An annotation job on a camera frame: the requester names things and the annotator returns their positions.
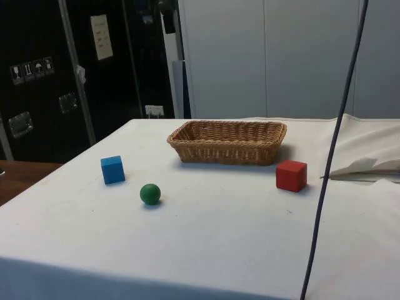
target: wicker basket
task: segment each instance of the wicker basket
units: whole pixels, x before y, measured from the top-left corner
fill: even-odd
[[[190,121],[167,141],[184,163],[268,166],[285,134],[280,122]]]

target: blue cube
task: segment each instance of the blue cube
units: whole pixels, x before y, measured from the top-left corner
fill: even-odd
[[[120,156],[102,158],[101,170],[105,184],[125,181],[123,162]]]

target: red block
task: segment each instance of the red block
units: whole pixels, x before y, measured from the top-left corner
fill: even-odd
[[[307,164],[284,161],[276,168],[276,187],[299,192],[307,185]]]

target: cable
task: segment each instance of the cable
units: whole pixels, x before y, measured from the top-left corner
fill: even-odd
[[[316,213],[316,217],[315,217],[314,232],[312,233],[312,243],[311,243],[310,257],[309,257],[309,260],[308,260],[306,277],[304,278],[304,283],[303,283],[303,286],[302,286],[300,300],[305,300],[305,298],[306,298],[308,282],[310,280],[311,269],[313,267],[314,255],[315,255],[315,250],[316,250],[316,246],[317,246],[319,222],[321,220],[321,212],[323,210],[326,186],[328,185],[329,173],[331,172],[332,158],[333,158],[333,153],[335,151],[336,142],[338,141],[340,125],[342,123],[344,110],[346,108],[346,103],[348,101],[351,78],[353,77],[354,67],[356,65],[358,49],[359,49],[360,43],[361,43],[361,36],[363,36],[364,23],[365,23],[365,18],[366,18],[366,14],[367,14],[367,8],[368,8],[368,1],[369,0],[364,0],[364,5],[362,7],[361,18],[360,18],[358,32],[357,32],[356,45],[354,46],[354,51],[352,53],[350,67],[349,67],[349,71],[347,73],[346,85],[345,85],[344,92],[343,92],[342,103],[341,103],[340,110],[339,110],[339,116],[337,117],[336,127],[335,127],[335,130],[333,132],[333,138],[332,138],[331,147],[329,149],[329,154],[327,156],[327,162],[326,162],[326,168],[325,168],[325,174],[324,174],[324,181],[322,182],[321,193],[319,195],[317,213]]]

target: wooden surface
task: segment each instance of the wooden surface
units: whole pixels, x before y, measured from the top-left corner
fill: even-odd
[[[5,171],[0,176],[0,206],[61,166],[62,164],[0,160],[0,168]]]

